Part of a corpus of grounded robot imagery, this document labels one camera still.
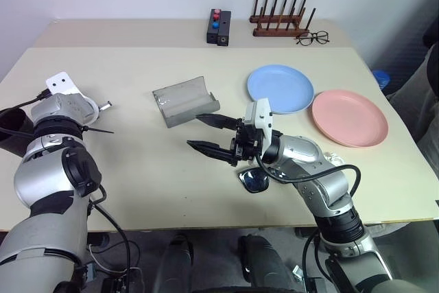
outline gray floor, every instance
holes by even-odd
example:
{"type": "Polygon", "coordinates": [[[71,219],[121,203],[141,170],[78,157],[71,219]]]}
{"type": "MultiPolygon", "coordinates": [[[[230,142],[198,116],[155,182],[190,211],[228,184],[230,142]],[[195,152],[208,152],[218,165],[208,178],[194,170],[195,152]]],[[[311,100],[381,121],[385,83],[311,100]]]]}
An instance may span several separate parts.
{"type": "MultiPolygon", "coordinates": [[[[194,245],[194,264],[192,285],[194,290],[227,285],[248,284],[241,275],[237,256],[237,239],[249,233],[265,237],[282,257],[288,269],[301,263],[304,239],[294,235],[293,228],[267,229],[217,229],[190,231],[154,231],[129,232],[128,238],[139,243],[141,247],[140,267],[146,292],[151,292],[154,277],[161,255],[167,244],[176,233],[184,232],[194,245]]],[[[111,243],[120,241],[116,233],[110,234],[111,243]]],[[[379,248],[391,267],[395,277],[406,279],[421,286],[431,293],[439,292],[439,235],[433,222],[415,222],[399,231],[376,239],[379,248]]],[[[313,277],[321,277],[313,260],[313,246],[308,255],[308,272],[313,277]]],[[[112,251],[97,255],[105,266],[123,269],[125,250],[123,245],[112,251]]],[[[320,253],[324,260],[325,253],[320,253]]],[[[99,273],[98,278],[89,283],[83,291],[100,292],[105,274],[99,273]]],[[[296,290],[302,291],[299,283],[296,290]]],[[[136,279],[131,292],[141,292],[141,284],[136,279]]],[[[327,292],[335,293],[335,288],[327,281],[327,292]]]]}

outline pink plate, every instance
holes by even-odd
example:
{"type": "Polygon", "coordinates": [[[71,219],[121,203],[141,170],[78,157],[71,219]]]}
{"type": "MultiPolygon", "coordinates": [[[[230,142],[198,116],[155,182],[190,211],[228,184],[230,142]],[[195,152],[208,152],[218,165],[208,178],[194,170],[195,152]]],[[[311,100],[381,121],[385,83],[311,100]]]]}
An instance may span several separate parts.
{"type": "Polygon", "coordinates": [[[330,139],[348,147],[371,147],[389,131],[383,113],[369,99],[335,89],[319,94],[312,106],[314,121],[330,139]]]}

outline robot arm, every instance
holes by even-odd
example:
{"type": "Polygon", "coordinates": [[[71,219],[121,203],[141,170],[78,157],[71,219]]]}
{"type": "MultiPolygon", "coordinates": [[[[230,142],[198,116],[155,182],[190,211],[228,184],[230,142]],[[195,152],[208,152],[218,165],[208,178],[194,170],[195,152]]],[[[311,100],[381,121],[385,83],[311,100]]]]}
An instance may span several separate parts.
{"type": "Polygon", "coordinates": [[[335,168],[312,140],[272,130],[267,99],[251,103],[244,119],[215,114],[200,115],[198,119],[216,128],[236,130],[237,134],[229,150],[205,141],[188,141],[191,147],[233,166],[241,160],[257,160],[268,176],[295,186],[313,213],[322,243],[330,253],[326,266],[339,292],[371,292],[380,283],[392,281],[378,248],[361,223],[348,192],[348,181],[340,171],[356,169],[359,175],[355,166],[335,168]],[[290,179],[275,176],[264,164],[290,179]]]}
{"type": "MultiPolygon", "coordinates": [[[[58,78],[65,81],[68,76],[58,78]]],[[[53,94],[31,114],[34,137],[14,177],[16,193],[30,215],[0,246],[1,290],[79,292],[90,194],[101,182],[82,132],[98,114],[81,93],[53,94]]]]}

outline table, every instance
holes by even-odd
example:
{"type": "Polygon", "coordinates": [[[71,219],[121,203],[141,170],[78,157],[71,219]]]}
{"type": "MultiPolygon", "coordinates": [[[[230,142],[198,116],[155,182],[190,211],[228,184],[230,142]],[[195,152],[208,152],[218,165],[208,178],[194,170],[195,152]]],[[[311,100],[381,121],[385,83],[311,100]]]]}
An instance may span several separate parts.
{"type": "MultiPolygon", "coordinates": [[[[309,77],[316,94],[340,88],[360,93],[388,120],[389,135],[382,144],[357,149],[326,138],[314,126],[308,110],[274,116],[274,129],[309,137],[324,152],[335,152],[361,169],[354,203],[362,220],[439,218],[435,174],[338,28],[316,21],[329,31],[331,43],[300,47],[288,38],[253,38],[248,36],[252,25],[233,21],[230,47],[217,47],[203,42],[205,23],[181,23],[187,30],[178,29],[177,21],[54,23],[0,83],[1,107],[33,98],[44,89],[45,79],[60,71],[69,73],[96,102],[109,99],[114,106],[102,113],[94,127],[115,134],[86,132],[84,140],[108,192],[104,206],[124,229],[311,226],[313,217],[291,185],[271,182],[266,192],[249,194],[236,177],[246,163],[234,168],[186,144],[188,139],[197,139],[227,148],[233,131],[195,120],[168,129],[152,95],[155,89],[203,75],[208,91],[221,104],[218,113],[242,117],[250,101],[248,74],[266,64],[289,65],[309,77]],[[163,28],[177,35],[171,38],[163,28]]],[[[0,152],[2,230],[11,229],[29,214],[12,183],[19,162],[19,157],[0,152]]],[[[346,175],[351,185],[354,175],[349,171],[346,175]]],[[[88,227],[113,230],[95,213],[88,227]]]]}

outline white table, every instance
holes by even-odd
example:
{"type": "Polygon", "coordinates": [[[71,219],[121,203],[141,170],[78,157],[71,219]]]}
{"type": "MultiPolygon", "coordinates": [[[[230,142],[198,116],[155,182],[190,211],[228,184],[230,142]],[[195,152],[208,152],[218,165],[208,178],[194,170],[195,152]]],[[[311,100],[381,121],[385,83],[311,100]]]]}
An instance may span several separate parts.
{"type": "MultiPolygon", "coordinates": [[[[66,71],[86,95],[98,103],[109,99],[115,105],[102,114],[94,127],[114,130],[116,134],[84,135],[108,192],[104,206],[123,228],[314,225],[312,215],[291,185],[271,182],[266,192],[249,194],[236,177],[246,163],[234,168],[209,159],[186,144],[186,140],[196,139],[228,148],[233,131],[214,129],[195,120],[168,129],[152,95],[155,89],[203,75],[208,91],[221,104],[218,113],[242,117],[250,101],[246,92],[248,74],[271,63],[302,71],[313,83],[316,94],[328,89],[360,93],[386,116],[387,139],[364,149],[344,147],[326,138],[314,126],[308,110],[274,116],[275,129],[309,137],[324,152],[335,152],[361,169],[361,185],[354,203],[365,223],[439,218],[435,202],[439,200],[439,182],[435,174],[368,68],[336,27],[327,22],[316,23],[326,25],[331,37],[328,47],[297,47],[288,38],[278,40],[281,47],[275,47],[277,38],[246,37],[242,31],[249,33],[252,26],[245,22],[232,22],[235,28],[230,47],[204,44],[204,21],[187,23],[191,27],[187,32],[175,28],[180,33],[178,40],[189,41],[185,47],[181,42],[176,43],[178,47],[167,47],[175,38],[166,37],[166,44],[148,39],[145,33],[148,29],[158,38],[160,28],[175,24],[178,23],[54,24],[0,83],[1,107],[5,108],[33,98],[44,89],[46,78],[66,71]],[[195,27],[199,30],[197,37],[192,35],[197,31],[195,27]],[[133,45],[129,45],[126,36],[133,36],[133,45]],[[261,48],[265,40],[270,46],[261,48]]],[[[29,214],[16,197],[12,183],[19,162],[19,157],[0,152],[3,230],[29,214]]],[[[346,175],[352,183],[353,173],[346,171],[346,175]]],[[[90,230],[112,229],[97,214],[92,214],[88,226],[90,230]]]]}

